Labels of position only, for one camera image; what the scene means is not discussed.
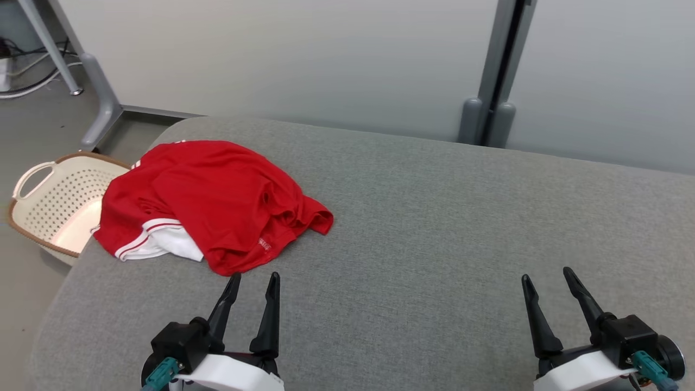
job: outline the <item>gray cushion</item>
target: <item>gray cushion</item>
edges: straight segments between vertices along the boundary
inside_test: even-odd
[[[247,351],[280,273],[287,390],[531,390],[522,274],[565,347],[589,341],[566,265],[604,310],[638,314],[695,362],[695,177],[240,118],[185,120],[156,143],[181,139],[252,148],[335,215],[326,237],[307,232],[246,273],[231,311],[227,348]],[[138,390],[153,336],[207,317],[226,281],[204,262],[124,263],[91,241],[45,318],[30,382]]]

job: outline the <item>clothing pile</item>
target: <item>clothing pile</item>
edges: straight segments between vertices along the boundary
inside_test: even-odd
[[[116,258],[166,253],[230,276],[276,258],[333,215],[265,157],[227,141],[180,141],[145,154],[115,178],[94,238]]]

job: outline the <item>brown basket rim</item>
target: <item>brown basket rim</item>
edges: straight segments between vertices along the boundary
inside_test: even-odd
[[[130,170],[130,166],[127,165],[127,164],[125,164],[125,163],[123,163],[122,161],[118,161],[118,160],[116,160],[116,159],[114,159],[114,158],[111,158],[111,157],[108,157],[108,156],[104,156],[104,155],[100,155],[100,154],[95,154],[95,153],[93,153],[93,152],[83,152],[83,151],[75,152],[75,153],[72,153],[72,154],[66,154],[64,157],[58,158],[58,159],[56,160],[56,163],[60,163],[60,162],[66,161],[66,160],[72,159],[72,158],[74,158],[74,157],[91,157],[91,158],[94,158],[94,159],[103,160],[103,161],[105,161],[105,162],[107,162],[107,163],[111,163],[111,164],[115,164],[115,165],[117,165],[117,166],[121,166],[121,167],[123,167],[123,168],[127,168],[127,169]],[[12,218],[12,212],[13,212],[13,210],[15,209],[15,205],[16,205],[16,204],[17,204],[17,200],[15,200],[15,199],[13,198],[13,199],[12,199],[12,202],[10,202],[10,206],[7,208],[7,222],[10,224],[10,227],[12,227],[15,231],[19,232],[20,234],[24,235],[25,237],[31,239],[32,241],[36,242],[37,244],[39,244],[39,245],[41,245],[41,246],[50,248],[51,250],[58,251],[59,253],[62,253],[62,254],[65,254],[65,255],[69,255],[69,256],[71,256],[71,257],[75,257],[75,258],[79,257],[80,253],[75,253],[74,251],[70,251],[70,250],[68,250],[68,249],[66,249],[66,248],[62,248],[62,247],[60,247],[60,246],[56,246],[56,245],[53,244],[53,243],[49,243],[48,241],[45,241],[45,240],[43,240],[43,239],[37,237],[36,235],[32,234],[31,232],[25,230],[24,228],[20,227],[20,226],[15,222],[15,220]]]

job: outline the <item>white wall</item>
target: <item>white wall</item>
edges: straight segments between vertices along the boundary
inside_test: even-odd
[[[124,105],[453,141],[496,1],[59,0]]]
[[[695,174],[695,3],[538,0],[508,148]]]

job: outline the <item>gray metal pole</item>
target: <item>gray metal pole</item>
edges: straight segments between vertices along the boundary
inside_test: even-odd
[[[24,9],[24,13],[26,13],[26,16],[29,18],[39,38],[41,38],[41,42],[43,42],[46,47],[46,51],[51,55],[51,59],[53,59],[53,62],[56,64],[60,75],[63,76],[63,80],[65,80],[67,87],[70,89],[70,94],[80,95],[84,90],[77,86],[75,79],[67,69],[67,64],[65,64],[63,57],[60,55],[56,43],[53,41],[51,34],[48,32],[46,25],[41,19],[41,15],[39,15],[39,11],[36,9],[33,0],[19,0],[19,4],[22,6],[22,9]]]

